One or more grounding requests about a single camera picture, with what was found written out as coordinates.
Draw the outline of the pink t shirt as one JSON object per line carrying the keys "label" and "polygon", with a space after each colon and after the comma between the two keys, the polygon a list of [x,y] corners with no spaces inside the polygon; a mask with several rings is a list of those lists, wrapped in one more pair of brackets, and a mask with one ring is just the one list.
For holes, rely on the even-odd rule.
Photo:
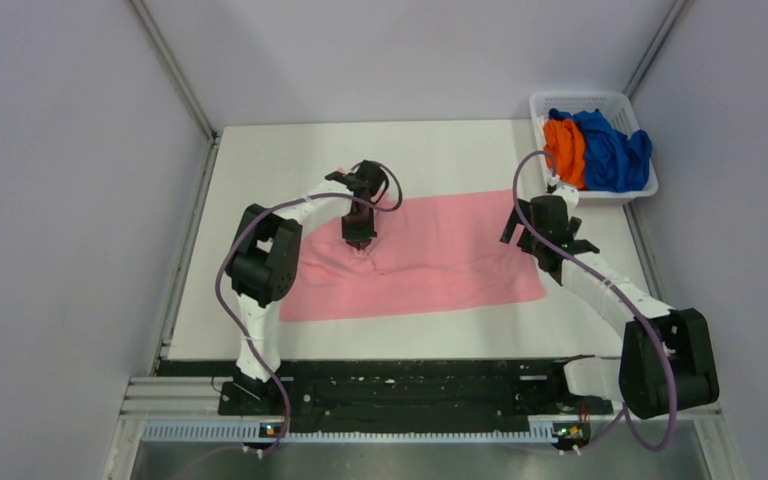
{"label": "pink t shirt", "polygon": [[500,236],[507,190],[407,199],[376,213],[376,238],[357,250],[334,217],[304,228],[283,322],[456,311],[545,297],[533,257]]}

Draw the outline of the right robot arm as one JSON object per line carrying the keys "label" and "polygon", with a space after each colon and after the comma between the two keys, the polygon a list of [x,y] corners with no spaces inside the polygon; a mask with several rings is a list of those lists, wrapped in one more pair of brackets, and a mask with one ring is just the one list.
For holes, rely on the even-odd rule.
{"label": "right robot arm", "polygon": [[577,236],[581,220],[558,194],[515,201],[501,240],[512,241],[559,286],[584,301],[621,341],[616,357],[562,362],[546,385],[549,404],[572,412],[586,397],[621,402],[640,419],[713,404],[720,385],[709,326],[694,308],[651,297]]}

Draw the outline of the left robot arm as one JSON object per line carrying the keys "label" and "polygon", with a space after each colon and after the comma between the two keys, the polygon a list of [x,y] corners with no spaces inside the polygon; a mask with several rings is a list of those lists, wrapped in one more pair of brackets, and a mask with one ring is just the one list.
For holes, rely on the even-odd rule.
{"label": "left robot arm", "polygon": [[280,401],[280,307],[297,278],[304,237],[337,220],[342,241],[364,251],[377,237],[377,214],[398,210],[403,199],[402,186],[387,166],[362,160],[327,174],[298,198],[245,209],[214,288],[220,290],[228,279],[236,295],[236,309],[221,293],[216,297],[241,332],[235,379],[245,384],[242,398],[252,410],[268,413]]}

